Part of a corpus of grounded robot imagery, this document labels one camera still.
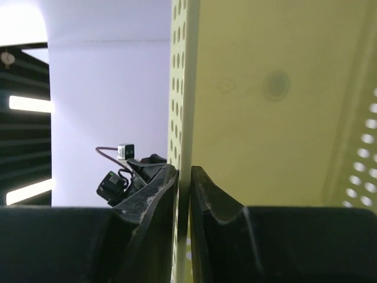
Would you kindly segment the yellow-green plastic basket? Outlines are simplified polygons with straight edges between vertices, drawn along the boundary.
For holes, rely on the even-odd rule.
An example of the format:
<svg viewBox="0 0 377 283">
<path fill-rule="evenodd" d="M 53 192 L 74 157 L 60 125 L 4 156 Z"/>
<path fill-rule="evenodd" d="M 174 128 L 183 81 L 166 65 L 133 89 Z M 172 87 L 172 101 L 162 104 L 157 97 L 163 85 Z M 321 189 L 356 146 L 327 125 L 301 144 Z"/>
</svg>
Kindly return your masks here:
<svg viewBox="0 0 377 283">
<path fill-rule="evenodd" d="M 376 281 L 376 2 L 173 1 L 173 282 L 193 166 L 248 208 L 261 282 Z"/>
</svg>

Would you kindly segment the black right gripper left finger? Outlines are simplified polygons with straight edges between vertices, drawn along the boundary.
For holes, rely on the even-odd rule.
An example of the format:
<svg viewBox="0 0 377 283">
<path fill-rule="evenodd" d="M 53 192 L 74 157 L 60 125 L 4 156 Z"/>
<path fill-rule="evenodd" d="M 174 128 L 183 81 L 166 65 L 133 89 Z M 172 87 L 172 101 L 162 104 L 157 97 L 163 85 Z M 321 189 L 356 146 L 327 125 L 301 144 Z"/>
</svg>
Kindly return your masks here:
<svg viewBox="0 0 377 283">
<path fill-rule="evenodd" d="M 113 282 L 170 282 L 178 171 L 166 164 L 115 208 L 130 229 Z"/>
</svg>

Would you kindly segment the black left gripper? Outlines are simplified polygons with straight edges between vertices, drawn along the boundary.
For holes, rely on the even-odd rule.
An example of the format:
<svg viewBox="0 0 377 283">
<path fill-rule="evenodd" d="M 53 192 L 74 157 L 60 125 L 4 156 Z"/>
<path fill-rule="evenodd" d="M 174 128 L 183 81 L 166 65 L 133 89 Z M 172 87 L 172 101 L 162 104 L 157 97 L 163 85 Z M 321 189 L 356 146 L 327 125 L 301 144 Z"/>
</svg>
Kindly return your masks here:
<svg viewBox="0 0 377 283">
<path fill-rule="evenodd" d="M 145 186 L 167 163 L 165 158 L 152 154 L 140 161 L 128 159 L 129 169 L 121 168 L 117 173 L 110 171 L 100 182 L 96 193 L 110 206 L 117 206 Z"/>
</svg>

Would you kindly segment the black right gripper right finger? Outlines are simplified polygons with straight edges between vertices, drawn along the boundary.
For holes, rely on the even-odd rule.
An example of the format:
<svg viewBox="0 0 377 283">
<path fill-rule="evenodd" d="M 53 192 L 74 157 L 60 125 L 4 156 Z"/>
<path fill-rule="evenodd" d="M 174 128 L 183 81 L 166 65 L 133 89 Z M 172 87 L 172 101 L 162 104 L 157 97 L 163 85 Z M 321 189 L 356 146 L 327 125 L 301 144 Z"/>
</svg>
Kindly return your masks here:
<svg viewBox="0 0 377 283">
<path fill-rule="evenodd" d="M 194 282 L 261 282 L 262 262 L 248 208 L 191 169 L 190 230 Z"/>
</svg>

